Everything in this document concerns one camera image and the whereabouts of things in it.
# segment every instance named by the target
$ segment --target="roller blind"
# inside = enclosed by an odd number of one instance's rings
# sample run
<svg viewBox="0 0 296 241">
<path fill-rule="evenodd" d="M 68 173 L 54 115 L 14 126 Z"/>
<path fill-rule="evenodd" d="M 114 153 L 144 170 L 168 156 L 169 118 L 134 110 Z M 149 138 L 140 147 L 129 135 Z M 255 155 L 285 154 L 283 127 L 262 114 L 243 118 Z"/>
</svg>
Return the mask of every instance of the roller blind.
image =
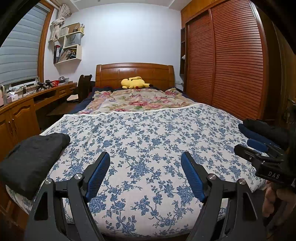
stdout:
<svg viewBox="0 0 296 241">
<path fill-rule="evenodd" d="M 13 28 L 0 47 L 0 83 L 37 77 L 38 52 L 49 8 L 38 3 Z"/>
</svg>

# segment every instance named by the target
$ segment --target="cabinet handle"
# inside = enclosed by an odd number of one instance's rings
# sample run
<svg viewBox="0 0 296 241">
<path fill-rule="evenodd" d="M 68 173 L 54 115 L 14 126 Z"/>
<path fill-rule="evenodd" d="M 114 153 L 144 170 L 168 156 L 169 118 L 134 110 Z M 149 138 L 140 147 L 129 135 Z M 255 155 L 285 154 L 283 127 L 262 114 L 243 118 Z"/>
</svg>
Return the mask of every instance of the cabinet handle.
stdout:
<svg viewBox="0 0 296 241">
<path fill-rule="evenodd" d="M 15 126 L 15 132 L 17 132 L 17 127 L 16 127 L 16 125 L 15 125 L 15 120 L 14 120 L 14 119 L 12 119 L 12 123 L 13 123 L 13 125 Z"/>
<path fill-rule="evenodd" d="M 11 122 L 9 121 L 9 127 L 10 127 L 10 133 L 13 134 L 13 130 L 12 130 L 12 126 L 11 126 Z"/>
</svg>

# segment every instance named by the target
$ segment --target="blue floral bedsheet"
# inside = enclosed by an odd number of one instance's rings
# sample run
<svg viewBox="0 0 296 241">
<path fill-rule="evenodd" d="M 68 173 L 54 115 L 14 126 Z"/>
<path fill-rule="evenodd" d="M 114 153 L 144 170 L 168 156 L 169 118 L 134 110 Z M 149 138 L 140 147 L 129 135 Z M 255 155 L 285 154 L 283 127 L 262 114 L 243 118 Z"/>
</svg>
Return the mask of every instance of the blue floral bedsheet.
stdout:
<svg viewBox="0 0 296 241">
<path fill-rule="evenodd" d="M 111 165 L 98 195 L 89 203 L 100 231 L 129 239 L 176 236 L 192 229 L 202 204 L 193 196 L 180 164 L 189 151 L 209 173 L 223 180 L 244 178 L 252 191 L 264 185 L 255 169 L 236 156 L 236 144 L 247 138 L 240 120 L 205 104 L 145 112 L 65 115 L 42 135 L 54 132 L 71 137 L 70 144 L 48 173 L 55 181 L 68 180 L 95 162 L 102 151 Z M 27 213 L 32 202 L 7 187 Z M 66 217 L 72 222 L 69 201 Z M 225 213 L 223 200 L 219 217 Z"/>
</svg>

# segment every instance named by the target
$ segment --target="wooden headboard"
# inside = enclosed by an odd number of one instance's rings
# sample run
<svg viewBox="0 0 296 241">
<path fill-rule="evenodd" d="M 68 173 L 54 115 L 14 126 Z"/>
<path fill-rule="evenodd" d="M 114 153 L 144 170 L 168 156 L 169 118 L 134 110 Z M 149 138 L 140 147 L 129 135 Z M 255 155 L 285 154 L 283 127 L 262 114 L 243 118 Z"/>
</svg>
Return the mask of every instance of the wooden headboard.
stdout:
<svg viewBox="0 0 296 241">
<path fill-rule="evenodd" d="M 167 90 L 175 86 L 174 67 L 172 65 L 149 63 L 99 64 L 96 66 L 96 87 L 121 87 L 121 81 L 141 76 L 145 83 Z"/>
</svg>

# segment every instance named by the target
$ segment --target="blue gripper pad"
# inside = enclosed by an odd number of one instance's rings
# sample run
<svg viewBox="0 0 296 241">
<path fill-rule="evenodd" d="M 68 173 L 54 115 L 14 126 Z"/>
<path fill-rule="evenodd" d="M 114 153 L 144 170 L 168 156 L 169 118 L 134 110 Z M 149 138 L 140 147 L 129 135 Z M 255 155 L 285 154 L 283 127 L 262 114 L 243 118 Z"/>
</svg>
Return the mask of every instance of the blue gripper pad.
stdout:
<svg viewBox="0 0 296 241">
<path fill-rule="evenodd" d="M 90 202 L 90 200 L 97 195 L 109 166 L 110 155 L 107 152 L 102 152 L 96 162 L 88 165 L 83 172 L 84 179 L 82 189 L 84 190 L 87 202 Z"/>
<path fill-rule="evenodd" d="M 206 198 L 204 190 L 207 189 L 206 170 L 202 165 L 195 163 L 189 152 L 181 155 L 181 166 L 194 196 L 203 202 Z"/>
<path fill-rule="evenodd" d="M 260 152 L 268 152 L 268 147 L 265 144 L 263 144 L 259 141 L 256 141 L 256 140 L 248 139 L 247 145 L 251 148 L 254 148 L 255 150 L 260 151 Z"/>
</svg>

